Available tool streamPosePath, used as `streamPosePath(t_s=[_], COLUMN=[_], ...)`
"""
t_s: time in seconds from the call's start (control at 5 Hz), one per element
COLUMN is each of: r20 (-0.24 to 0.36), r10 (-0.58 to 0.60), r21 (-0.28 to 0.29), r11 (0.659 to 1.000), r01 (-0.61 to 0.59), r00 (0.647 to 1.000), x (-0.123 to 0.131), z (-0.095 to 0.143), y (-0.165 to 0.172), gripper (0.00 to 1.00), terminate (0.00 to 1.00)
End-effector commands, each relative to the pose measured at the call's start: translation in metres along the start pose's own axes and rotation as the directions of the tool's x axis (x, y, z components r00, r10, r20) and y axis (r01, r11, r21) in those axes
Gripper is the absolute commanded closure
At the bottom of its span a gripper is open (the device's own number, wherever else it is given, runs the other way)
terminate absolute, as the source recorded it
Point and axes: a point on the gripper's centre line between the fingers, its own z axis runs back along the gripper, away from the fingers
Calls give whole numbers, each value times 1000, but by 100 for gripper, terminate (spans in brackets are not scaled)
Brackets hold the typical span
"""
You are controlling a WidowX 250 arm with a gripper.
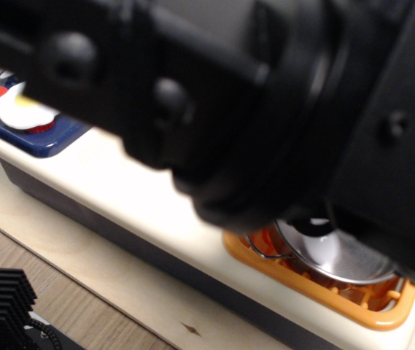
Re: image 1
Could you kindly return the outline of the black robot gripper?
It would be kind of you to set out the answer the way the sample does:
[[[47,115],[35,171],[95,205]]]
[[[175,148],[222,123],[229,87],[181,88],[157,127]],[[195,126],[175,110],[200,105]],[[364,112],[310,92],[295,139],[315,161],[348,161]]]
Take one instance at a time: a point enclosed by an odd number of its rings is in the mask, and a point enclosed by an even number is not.
[[[415,1],[0,1],[0,68],[207,222],[326,214],[415,281]]]

